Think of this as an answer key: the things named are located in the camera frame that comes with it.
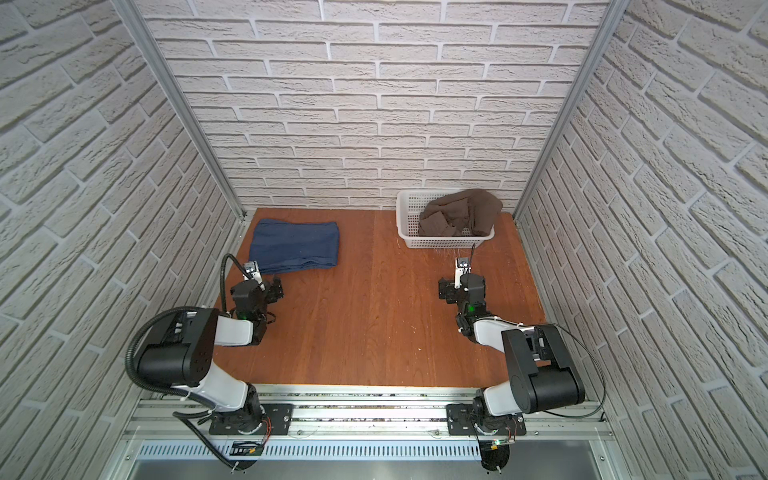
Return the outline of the aluminium mounting rail frame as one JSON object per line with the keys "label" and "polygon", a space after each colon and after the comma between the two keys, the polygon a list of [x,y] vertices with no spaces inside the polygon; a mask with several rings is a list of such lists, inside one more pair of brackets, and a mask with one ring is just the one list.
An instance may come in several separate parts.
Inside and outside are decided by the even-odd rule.
{"label": "aluminium mounting rail frame", "polygon": [[105,470],[107,479],[311,478],[338,465],[381,477],[416,477],[420,468],[463,468],[491,477],[625,479],[629,475],[607,419],[587,402],[557,415],[484,420],[474,391],[443,387],[262,385],[270,426],[252,435],[215,434],[204,445],[173,418],[189,403],[142,400]]}

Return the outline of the right aluminium corner post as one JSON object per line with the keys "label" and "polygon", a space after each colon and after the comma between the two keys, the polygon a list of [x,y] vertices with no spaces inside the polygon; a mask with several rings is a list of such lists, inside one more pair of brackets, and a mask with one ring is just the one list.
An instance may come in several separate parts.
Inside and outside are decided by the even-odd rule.
{"label": "right aluminium corner post", "polygon": [[608,2],[601,22],[586,50],[583,61],[577,70],[575,79],[568,90],[563,105],[556,116],[555,122],[526,183],[525,189],[514,209],[513,218],[515,220],[522,216],[526,206],[532,200],[537,184],[550,163],[560,137],[576,112],[581,98],[588,89],[591,78],[602,61],[603,55],[630,3],[630,0],[612,0]]}

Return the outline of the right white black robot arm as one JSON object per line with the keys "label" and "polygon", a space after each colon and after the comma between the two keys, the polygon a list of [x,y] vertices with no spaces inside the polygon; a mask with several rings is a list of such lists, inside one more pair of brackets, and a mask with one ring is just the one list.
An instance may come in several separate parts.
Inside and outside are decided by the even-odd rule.
{"label": "right white black robot arm", "polygon": [[438,296],[457,306],[459,332],[475,344],[504,354],[508,380],[480,389],[468,413],[479,435],[508,436],[518,431],[524,414],[578,405],[585,388],[558,328],[524,325],[491,314],[485,279],[474,273],[440,279]]}

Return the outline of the aluminium corner post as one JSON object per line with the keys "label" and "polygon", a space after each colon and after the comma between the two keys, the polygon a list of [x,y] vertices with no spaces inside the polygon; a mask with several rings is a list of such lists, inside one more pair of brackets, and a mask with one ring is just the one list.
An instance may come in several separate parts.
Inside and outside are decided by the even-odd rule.
{"label": "aluminium corner post", "polygon": [[525,189],[514,209],[513,218],[515,220],[522,216],[526,206],[532,200],[537,184],[550,163],[560,137],[576,112],[581,98],[588,89],[591,78],[602,61],[603,55],[630,3],[630,0],[612,0],[608,2],[601,22],[586,50],[583,61],[577,70],[575,79],[568,90],[563,105],[556,116],[555,122],[526,183]]}
{"label": "aluminium corner post", "polygon": [[167,101],[173,108],[182,126],[187,131],[192,143],[201,155],[216,185],[227,201],[234,215],[241,221],[246,218],[246,210],[238,199],[212,145],[205,135],[186,95],[176,80],[172,69],[163,56],[158,43],[153,37],[146,21],[134,1],[115,0],[114,8],[123,24],[142,53],[148,67],[164,91]]}

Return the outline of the blue denim jeans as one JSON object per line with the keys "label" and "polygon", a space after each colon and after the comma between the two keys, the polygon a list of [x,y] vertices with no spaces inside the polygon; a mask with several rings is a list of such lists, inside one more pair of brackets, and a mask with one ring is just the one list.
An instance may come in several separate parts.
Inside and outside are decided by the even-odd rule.
{"label": "blue denim jeans", "polygon": [[289,223],[262,219],[253,230],[248,260],[264,274],[283,274],[337,265],[340,231],[335,222]]}

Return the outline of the left aluminium corner post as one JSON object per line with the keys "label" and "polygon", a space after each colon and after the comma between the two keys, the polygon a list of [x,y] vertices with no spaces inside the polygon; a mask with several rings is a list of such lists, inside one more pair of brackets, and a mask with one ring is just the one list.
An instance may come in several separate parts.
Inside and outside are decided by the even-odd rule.
{"label": "left aluminium corner post", "polygon": [[148,67],[164,91],[167,101],[173,108],[182,126],[187,131],[192,143],[201,155],[216,185],[227,201],[234,215],[241,221],[246,218],[246,210],[238,199],[212,145],[205,135],[186,95],[176,80],[172,69],[163,56],[158,43],[153,37],[146,21],[134,1],[115,0],[114,8],[123,24],[142,53]]}

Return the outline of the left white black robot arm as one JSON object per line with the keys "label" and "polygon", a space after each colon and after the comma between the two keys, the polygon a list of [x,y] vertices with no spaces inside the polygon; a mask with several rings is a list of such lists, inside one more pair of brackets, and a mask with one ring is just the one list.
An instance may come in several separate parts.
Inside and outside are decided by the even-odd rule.
{"label": "left white black robot arm", "polygon": [[235,315],[216,308],[175,307],[157,314],[129,342],[125,369],[140,388],[190,399],[204,407],[178,418],[208,423],[212,435],[285,435],[292,406],[265,405],[254,385],[214,362],[217,346],[258,345],[274,319],[268,306],[283,298],[279,278],[244,280],[231,289]]}

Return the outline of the brown trousers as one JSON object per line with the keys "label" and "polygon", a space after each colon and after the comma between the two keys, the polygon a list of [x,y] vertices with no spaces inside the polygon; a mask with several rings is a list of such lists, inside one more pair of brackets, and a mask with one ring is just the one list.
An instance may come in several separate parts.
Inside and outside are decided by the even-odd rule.
{"label": "brown trousers", "polygon": [[418,233],[427,237],[458,237],[465,230],[485,237],[494,228],[503,203],[483,189],[470,189],[429,202],[420,213]]}

